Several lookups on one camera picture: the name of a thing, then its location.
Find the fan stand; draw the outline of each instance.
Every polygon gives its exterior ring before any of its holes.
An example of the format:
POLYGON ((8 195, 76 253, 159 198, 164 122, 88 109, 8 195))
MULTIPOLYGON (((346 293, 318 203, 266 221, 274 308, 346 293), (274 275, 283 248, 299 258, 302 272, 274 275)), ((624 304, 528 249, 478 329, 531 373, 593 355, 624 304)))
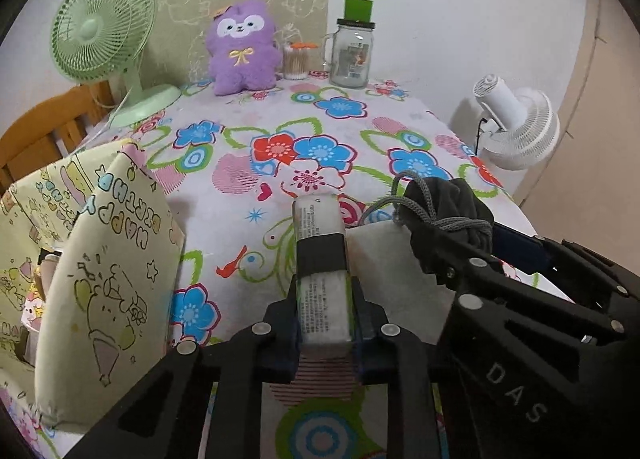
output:
POLYGON ((168 107, 182 94, 178 87, 171 84, 156 85, 143 90, 135 59, 127 64, 122 73, 124 83, 129 90, 129 97, 126 104, 120 107, 111 118, 112 128, 138 123, 168 107))

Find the fan base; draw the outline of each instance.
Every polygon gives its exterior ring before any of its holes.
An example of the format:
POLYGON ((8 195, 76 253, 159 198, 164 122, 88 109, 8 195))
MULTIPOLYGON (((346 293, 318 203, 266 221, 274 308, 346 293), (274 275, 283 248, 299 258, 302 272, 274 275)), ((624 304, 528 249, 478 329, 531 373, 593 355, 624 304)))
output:
POLYGON ((161 84, 142 91, 141 99, 124 105, 111 120, 111 128, 126 127, 138 123, 161 111, 177 100, 182 93, 174 85, 161 84))

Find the stuffed animal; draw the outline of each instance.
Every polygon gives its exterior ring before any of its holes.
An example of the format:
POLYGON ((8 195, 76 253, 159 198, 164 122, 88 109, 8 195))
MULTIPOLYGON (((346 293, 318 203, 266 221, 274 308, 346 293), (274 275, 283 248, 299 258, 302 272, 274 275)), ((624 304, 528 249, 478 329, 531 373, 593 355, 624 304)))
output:
POLYGON ((267 4, 259 0, 234 4, 213 21, 205 45, 212 55, 209 74, 216 81, 215 94, 275 86, 275 69, 282 64, 275 31, 267 4))

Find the cartoon print box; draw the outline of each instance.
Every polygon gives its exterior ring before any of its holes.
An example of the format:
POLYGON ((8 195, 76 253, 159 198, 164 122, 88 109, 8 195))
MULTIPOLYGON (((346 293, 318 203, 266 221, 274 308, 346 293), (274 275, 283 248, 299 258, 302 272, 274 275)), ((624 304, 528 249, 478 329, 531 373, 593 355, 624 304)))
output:
MULTIPOLYGON (((13 389, 26 391, 47 425, 90 427, 164 356, 184 235, 141 160, 129 140, 107 144, 27 176, 2 200, 0 230, 14 221, 11 250, 20 246, 20 255, 8 263, 0 255, 0 277, 5 268, 8 277, 0 307, 24 304, 40 245, 62 249, 35 371, 17 362, 26 374, 13 389)), ((21 310, 6 322, 9 333, 21 310)), ((13 363, 15 354, 0 360, 13 363)))

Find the floral tablecloth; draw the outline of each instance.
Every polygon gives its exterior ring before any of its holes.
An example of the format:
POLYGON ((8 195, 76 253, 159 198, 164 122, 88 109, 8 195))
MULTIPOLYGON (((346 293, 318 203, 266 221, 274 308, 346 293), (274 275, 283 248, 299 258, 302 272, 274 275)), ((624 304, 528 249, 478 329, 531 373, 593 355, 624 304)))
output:
MULTIPOLYGON (((186 233, 172 346, 184 339, 203 346, 226 340, 283 297, 295 266, 291 202, 299 195, 337 194, 345 223, 354 226, 367 204, 388 194, 394 174, 412 169, 466 179, 496 221, 534 233, 473 151, 390 80, 345 90, 318 72, 228 97, 214 96, 209 82, 200 82, 166 110, 130 128, 106 130, 88 146, 125 137, 145 150, 146 166, 186 233)), ((389 212, 377 211, 367 222, 388 220, 389 212)), ((538 276, 509 273, 555 290, 538 276)), ((376 431, 380 391, 359 386, 348 361, 303 359, 292 385, 264 390, 263 457, 385 457, 384 431, 376 431)), ((62 457, 80 437, 41 427, 37 413, 6 393, 3 401, 44 457, 62 457)))

